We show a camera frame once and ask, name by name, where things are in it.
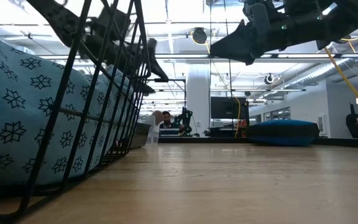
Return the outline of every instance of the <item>white pillar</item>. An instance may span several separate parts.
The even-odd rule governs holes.
[[[187,109],[193,112],[190,126],[200,137],[209,131],[209,65],[190,65],[186,79]]]

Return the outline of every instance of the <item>light blue fabric with snowflake print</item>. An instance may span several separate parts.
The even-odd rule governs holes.
[[[112,65],[107,68],[110,75],[112,68]],[[63,65],[21,52],[0,41],[0,185],[24,184],[28,180],[51,113],[48,106],[56,97],[63,70]],[[72,70],[62,108],[82,111],[91,79],[91,75],[82,75]],[[114,82],[120,85],[121,80],[122,73],[117,71]],[[108,84],[109,80],[104,75],[98,77],[89,115],[100,115]],[[125,79],[124,93],[128,85],[129,81]],[[119,109],[114,118],[116,122],[122,111],[123,99],[121,97],[119,101]],[[116,100],[117,88],[113,85],[105,120],[111,119]],[[78,116],[59,113],[37,184],[62,181],[79,122]],[[97,144],[90,169],[99,162],[108,124],[103,123],[98,138],[94,139],[96,124],[96,121],[86,120],[70,177],[84,173],[93,141],[97,141]],[[108,149],[112,145],[115,132],[113,128]]]

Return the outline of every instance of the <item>person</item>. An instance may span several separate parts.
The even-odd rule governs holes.
[[[171,114],[168,111],[162,112],[164,116],[164,122],[160,125],[160,128],[173,128],[171,123]]]
[[[353,138],[358,138],[358,114],[346,116],[346,126]]]

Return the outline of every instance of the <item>wooden table surface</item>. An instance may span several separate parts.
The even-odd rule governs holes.
[[[358,149],[149,146],[21,223],[358,224]]]

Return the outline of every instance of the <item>black metal wire basket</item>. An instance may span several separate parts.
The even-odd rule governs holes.
[[[91,5],[91,0],[85,0],[80,16],[80,23],[76,29],[76,33],[73,34],[73,42],[71,43],[71,49],[68,56],[68,60],[65,65],[62,78],[60,80],[60,85],[58,87],[57,94],[53,101],[54,104],[50,105],[51,113],[47,125],[44,129],[45,130],[44,136],[40,141],[40,147],[37,151],[37,156],[35,158],[34,166],[32,167],[29,179],[24,186],[21,187],[5,186],[3,189],[0,189],[0,197],[20,197],[21,198],[20,205],[15,212],[0,215],[0,223],[15,222],[16,220],[22,218],[24,215],[42,207],[43,205],[55,199],[62,193],[66,192],[67,190],[70,190],[77,184],[91,177],[93,174],[102,170],[103,167],[111,164],[112,162],[116,161],[121,157],[124,157],[129,152],[129,148],[131,147],[131,143],[132,143],[132,138],[134,137],[136,121],[138,120],[139,117],[140,107],[142,105],[144,94],[142,91],[135,91],[133,94],[130,95],[129,94],[130,88],[127,88],[125,91],[123,89],[124,82],[118,85],[113,81],[117,73],[117,68],[114,67],[114,70],[112,71],[112,75],[110,75],[106,71],[106,69],[103,68],[102,66],[107,44],[111,38],[109,35],[111,29],[119,30],[119,26],[117,26],[117,24],[123,25],[121,27],[127,27],[130,23],[130,20],[129,20],[129,16],[127,16],[124,24],[114,21],[115,20],[114,15],[118,11],[117,5],[119,0],[115,0],[111,7],[108,6],[106,0],[101,0],[101,1],[104,4],[105,9],[108,10],[109,19],[108,19],[108,23],[106,24],[107,29],[104,33],[104,39],[99,51],[99,55],[93,55],[81,39],[86,24],[86,19],[87,19],[86,17],[88,15],[88,11]],[[115,59],[115,63],[118,63],[120,61],[122,55],[129,54],[127,49],[132,49],[132,47],[137,46],[136,56],[131,57],[133,61],[128,60],[128,62],[126,62],[126,68],[127,65],[129,66],[129,64],[133,64],[133,65],[139,64],[140,66],[137,69],[133,69],[131,73],[128,74],[126,74],[124,71],[122,80],[124,80],[127,77],[129,80],[129,86],[132,86],[133,89],[141,90],[142,86],[145,85],[147,78],[150,77],[151,69],[150,69],[149,50],[147,47],[147,38],[145,32],[145,24],[144,24],[144,17],[142,13],[141,0],[130,0],[127,15],[131,14],[133,6],[135,7],[137,19],[134,22],[131,42],[129,44],[129,47],[124,45],[125,38],[127,36],[127,29],[122,28],[122,30],[119,31],[120,33],[119,48],[117,54],[118,56]],[[91,79],[91,85],[89,87],[88,96],[86,98],[87,100],[81,112],[62,108],[62,102],[65,96],[65,90],[69,84],[70,73],[73,68],[76,54],[79,50],[84,52],[86,56],[90,60],[92,60],[92,62],[95,64],[95,71],[94,71],[93,78]],[[105,75],[110,81],[108,83],[106,99],[104,100],[101,114],[98,117],[89,116],[88,111],[90,110],[92,95],[94,93],[98,81],[97,79],[100,72],[102,73],[100,75]],[[114,109],[112,112],[112,118],[110,120],[105,120],[104,114],[106,112],[106,108],[108,107],[108,101],[109,101],[108,99],[110,96],[110,92],[112,91],[113,85],[115,88],[118,89],[118,94],[121,95],[122,97],[120,97],[119,100],[116,100],[115,102]],[[118,110],[118,104],[121,100],[123,100],[124,108],[128,107],[128,110],[122,110],[122,111]],[[59,182],[58,185],[38,186],[36,184],[37,177],[39,176],[39,172],[42,163],[44,161],[45,153],[47,152],[48,149],[48,142],[53,133],[53,129],[56,125],[59,113],[66,113],[79,117],[80,124],[78,125],[78,129],[76,130],[75,133],[74,141],[70,151],[70,156],[67,160],[67,165],[66,165],[66,169],[64,170],[64,176],[62,181]],[[115,117],[119,118],[118,122],[114,122]],[[86,161],[85,171],[83,175],[80,175],[75,178],[69,178],[70,171],[73,169],[73,163],[75,160],[75,154],[77,152],[78,144],[80,142],[81,133],[87,119],[94,120],[97,123],[96,131],[94,133],[95,139],[97,139],[97,137],[99,136],[102,125],[107,124],[108,126],[108,133],[104,141],[101,158],[96,168],[90,170],[92,155],[97,142],[97,141],[93,141],[89,152],[89,157]],[[108,148],[107,142],[109,141],[110,133],[113,129],[116,129],[117,131],[112,140],[113,145],[110,148]],[[38,201],[37,203],[30,205],[30,198],[35,196],[43,196],[44,198]]]

